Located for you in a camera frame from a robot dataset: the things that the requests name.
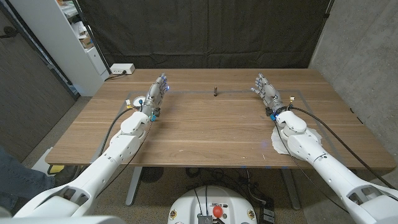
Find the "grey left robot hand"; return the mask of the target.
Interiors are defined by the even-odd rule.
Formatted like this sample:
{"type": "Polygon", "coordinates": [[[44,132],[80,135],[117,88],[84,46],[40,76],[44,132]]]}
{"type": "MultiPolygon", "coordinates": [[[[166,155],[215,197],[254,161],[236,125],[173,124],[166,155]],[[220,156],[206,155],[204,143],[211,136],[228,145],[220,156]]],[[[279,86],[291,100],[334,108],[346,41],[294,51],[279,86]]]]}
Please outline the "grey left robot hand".
{"type": "Polygon", "coordinates": [[[151,120],[154,120],[153,116],[159,117],[163,97],[169,89],[167,77],[165,73],[161,73],[149,88],[143,105],[141,106],[141,112],[148,115],[151,120]]]}

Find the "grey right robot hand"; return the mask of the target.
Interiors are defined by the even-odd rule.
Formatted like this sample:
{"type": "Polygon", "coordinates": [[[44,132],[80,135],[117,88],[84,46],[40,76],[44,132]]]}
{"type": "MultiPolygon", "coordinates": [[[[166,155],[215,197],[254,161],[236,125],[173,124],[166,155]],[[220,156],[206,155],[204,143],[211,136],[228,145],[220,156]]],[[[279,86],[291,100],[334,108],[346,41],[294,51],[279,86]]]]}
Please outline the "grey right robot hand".
{"type": "Polygon", "coordinates": [[[282,102],[279,91],[269,83],[268,79],[262,73],[258,74],[254,84],[256,87],[251,87],[251,91],[258,94],[262,99],[266,107],[267,116],[276,117],[287,109],[282,102]]]}

